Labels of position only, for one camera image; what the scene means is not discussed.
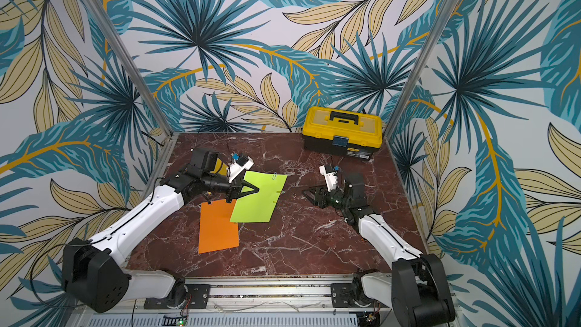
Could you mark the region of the yellow paper sheet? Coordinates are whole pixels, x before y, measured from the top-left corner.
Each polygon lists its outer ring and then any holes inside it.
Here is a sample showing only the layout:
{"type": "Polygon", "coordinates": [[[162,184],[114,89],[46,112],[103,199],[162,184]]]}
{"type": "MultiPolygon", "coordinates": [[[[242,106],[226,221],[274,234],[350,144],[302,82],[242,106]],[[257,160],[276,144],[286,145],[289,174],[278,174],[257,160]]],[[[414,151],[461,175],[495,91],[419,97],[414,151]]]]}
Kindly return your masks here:
{"type": "Polygon", "coordinates": [[[216,160],[216,166],[212,173],[226,177],[228,175],[228,164],[218,158],[216,160]]]}

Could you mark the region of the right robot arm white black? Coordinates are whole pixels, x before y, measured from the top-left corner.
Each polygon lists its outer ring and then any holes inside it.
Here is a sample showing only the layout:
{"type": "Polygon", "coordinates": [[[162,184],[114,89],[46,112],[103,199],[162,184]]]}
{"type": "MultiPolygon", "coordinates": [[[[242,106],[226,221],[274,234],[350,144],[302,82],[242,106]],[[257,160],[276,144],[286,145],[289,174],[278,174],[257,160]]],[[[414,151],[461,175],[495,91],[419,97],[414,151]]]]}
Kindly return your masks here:
{"type": "Polygon", "coordinates": [[[411,246],[373,210],[361,174],[350,173],[340,180],[336,167],[324,165],[319,170],[325,184],[305,189],[304,197],[316,207],[340,212],[391,269],[390,275],[362,270],[349,284],[333,284],[334,307],[372,308],[360,320],[361,326],[377,326],[381,307],[390,309],[401,326],[450,325],[456,318],[455,305],[440,258],[411,246]]]}

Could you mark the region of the green paper sheet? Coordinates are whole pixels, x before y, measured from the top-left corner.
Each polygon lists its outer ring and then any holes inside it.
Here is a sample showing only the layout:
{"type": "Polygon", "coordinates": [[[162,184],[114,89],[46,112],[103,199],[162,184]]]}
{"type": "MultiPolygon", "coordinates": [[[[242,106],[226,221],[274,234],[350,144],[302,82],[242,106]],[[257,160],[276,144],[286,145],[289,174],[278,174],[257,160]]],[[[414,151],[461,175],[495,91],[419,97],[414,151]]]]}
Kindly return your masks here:
{"type": "Polygon", "coordinates": [[[246,172],[245,180],[259,187],[260,191],[255,195],[236,200],[230,221],[233,223],[269,222],[287,180],[287,175],[279,175],[276,180],[273,180],[272,174],[246,172]]]}

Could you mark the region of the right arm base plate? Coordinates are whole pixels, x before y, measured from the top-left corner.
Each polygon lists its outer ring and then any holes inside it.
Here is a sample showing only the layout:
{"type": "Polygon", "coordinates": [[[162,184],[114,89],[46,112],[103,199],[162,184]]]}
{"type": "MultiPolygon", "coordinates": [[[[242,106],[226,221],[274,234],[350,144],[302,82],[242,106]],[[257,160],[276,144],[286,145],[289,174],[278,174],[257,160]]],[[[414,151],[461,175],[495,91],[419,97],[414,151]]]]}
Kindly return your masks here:
{"type": "Polygon", "coordinates": [[[385,304],[366,297],[362,289],[352,283],[332,283],[330,289],[332,307],[336,309],[386,307],[385,304]]]}

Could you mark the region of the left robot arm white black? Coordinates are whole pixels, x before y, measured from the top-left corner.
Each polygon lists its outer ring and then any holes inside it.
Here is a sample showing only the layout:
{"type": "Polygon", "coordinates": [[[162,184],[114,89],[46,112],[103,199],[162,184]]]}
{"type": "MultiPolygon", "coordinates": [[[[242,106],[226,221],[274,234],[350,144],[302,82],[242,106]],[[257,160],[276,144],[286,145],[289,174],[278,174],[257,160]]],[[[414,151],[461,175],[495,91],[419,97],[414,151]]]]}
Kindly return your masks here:
{"type": "Polygon", "coordinates": [[[193,149],[191,160],[163,178],[128,214],[86,241],[75,238],[66,244],[63,290],[97,313],[107,312],[121,301],[142,298],[154,299],[170,309],[184,307],[189,301],[184,278],[164,271],[129,270],[123,265],[152,230],[193,198],[219,193],[231,202],[259,192],[244,179],[254,160],[245,154],[235,154],[232,160],[221,175],[216,171],[215,151],[193,149]]]}

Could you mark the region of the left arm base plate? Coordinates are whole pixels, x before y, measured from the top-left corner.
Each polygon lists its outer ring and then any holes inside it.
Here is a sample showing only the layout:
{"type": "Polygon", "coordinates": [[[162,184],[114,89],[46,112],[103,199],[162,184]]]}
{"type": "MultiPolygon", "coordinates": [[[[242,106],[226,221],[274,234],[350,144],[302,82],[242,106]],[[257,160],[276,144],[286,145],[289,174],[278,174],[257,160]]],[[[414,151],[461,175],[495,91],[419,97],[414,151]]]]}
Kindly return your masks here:
{"type": "Polygon", "coordinates": [[[210,297],[209,284],[180,284],[166,298],[147,298],[145,310],[203,310],[210,297]]]}

